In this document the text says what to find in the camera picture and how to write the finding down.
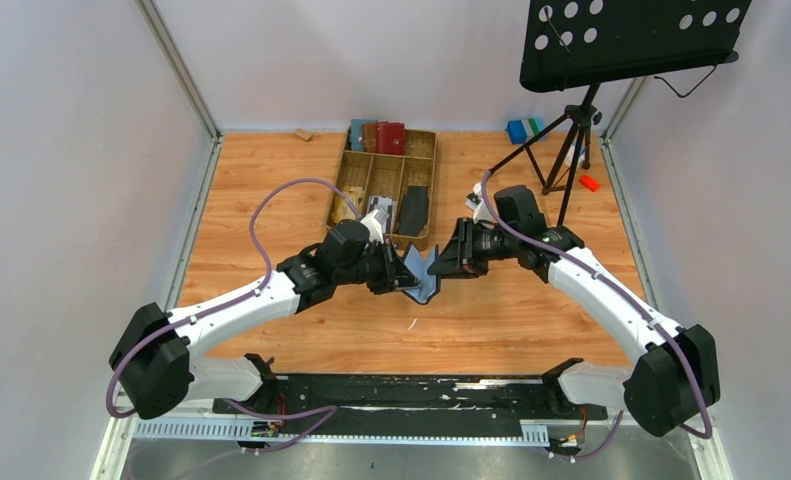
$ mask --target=blue block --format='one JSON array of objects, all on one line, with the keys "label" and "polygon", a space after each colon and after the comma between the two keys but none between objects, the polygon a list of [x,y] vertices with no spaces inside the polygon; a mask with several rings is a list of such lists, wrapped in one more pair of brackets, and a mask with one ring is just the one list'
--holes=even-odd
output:
[{"label": "blue block", "polygon": [[[544,129],[545,122],[539,117],[524,120],[510,120],[507,122],[507,135],[510,136],[510,143],[514,145],[525,143],[528,139]],[[542,137],[539,141],[543,142],[547,139],[547,137]]]},{"label": "blue block", "polygon": [[360,136],[363,134],[364,123],[374,123],[376,121],[377,120],[371,120],[368,118],[355,118],[351,120],[351,133],[349,135],[351,138],[351,143],[360,141]]}]

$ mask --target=wooden floor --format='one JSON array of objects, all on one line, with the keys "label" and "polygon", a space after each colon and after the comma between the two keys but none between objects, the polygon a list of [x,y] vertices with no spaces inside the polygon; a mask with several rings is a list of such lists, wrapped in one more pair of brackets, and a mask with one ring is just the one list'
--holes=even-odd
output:
[{"label": "wooden floor", "polygon": [[[546,171],[562,138],[552,135],[537,144],[534,153]],[[342,134],[316,134],[308,143],[292,134],[225,138],[181,305],[204,301],[264,273],[248,237],[251,213],[286,181],[334,181],[343,139]],[[465,195],[485,169],[510,151],[503,132],[439,134],[431,245],[447,243],[456,218],[471,213],[463,203]],[[566,225],[641,296],[600,151],[594,148],[593,154],[586,173],[602,187],[591,193],[576,183]],[[521,183],[538,191],[525,155],[501,169],[489,189]],[[256,228],[273,263],[321,241],[330,195],[319,185],[299,185],[270,202]],[[549,223],[556,220],[561,196],[537,194]],[[373,296],[364,286],[339,287],[329,302],[250,330],[212,354],[237,357],[247,352],[274,356],[278,372],[541,373],[577,356],[627,364],[617,344],[580,307],[515,260],[492,263],[489,275],[480,279],[443,281],[441,292],[423,307],[402,294]]]}]

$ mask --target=blue folded card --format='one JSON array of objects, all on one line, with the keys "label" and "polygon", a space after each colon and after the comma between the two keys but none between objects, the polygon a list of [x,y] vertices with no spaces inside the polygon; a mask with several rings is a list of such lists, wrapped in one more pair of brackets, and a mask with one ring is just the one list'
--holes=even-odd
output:
[{"label": "blue folded card", "polygon": [[433,250],[427,255],[427,260],[422,258],[421,252],[419,249],[416,248],[415,245],[412,243],[409,247],[407,247],[407,251],[404,253],[403,261],[404,265],[410,270],[410,273],[416,276],[421,282],[421,285],[416,288],[407,288],[401,290],[404,295],[410,297],[418,303],[419,305],[427,305],[430,303],[430,300],[439,293],[439,288],[441,285],[441,278],[437,275],[428,275],[427,269],[430,267],[433,262],[436,261],[436,257],[439,256],[439,246],[433,247]]}]

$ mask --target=perforated black panel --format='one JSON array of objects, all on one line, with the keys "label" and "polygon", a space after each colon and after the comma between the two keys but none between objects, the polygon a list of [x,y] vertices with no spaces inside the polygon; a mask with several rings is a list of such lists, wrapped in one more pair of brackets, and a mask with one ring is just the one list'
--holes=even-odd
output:
[{"label": "perforated black panel", "polygon": [[[531,0],[519,81],[528,90],[551,92],[733,62],[734,44],[750,4],[751,0]],[[556,33],[544,21],[545,6]],[[710,12],[715,14],[712,22]],[[557,34],[570,40],[568,54]]]}]

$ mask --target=blue box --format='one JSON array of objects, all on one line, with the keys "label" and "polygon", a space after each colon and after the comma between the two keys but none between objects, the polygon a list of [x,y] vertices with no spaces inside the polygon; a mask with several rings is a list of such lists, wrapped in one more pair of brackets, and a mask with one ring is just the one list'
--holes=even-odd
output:
[{"label": "blue box", "polygon": [[[510,143],[513,145],[525,143],[544,129],[545,122],[539,117],[527,118],[524,120],[510,120],[507,122],[507,135],[510,136]],[[548,136],[546,135],[540,138],[539,141],[544,142],[547,139]]]}]

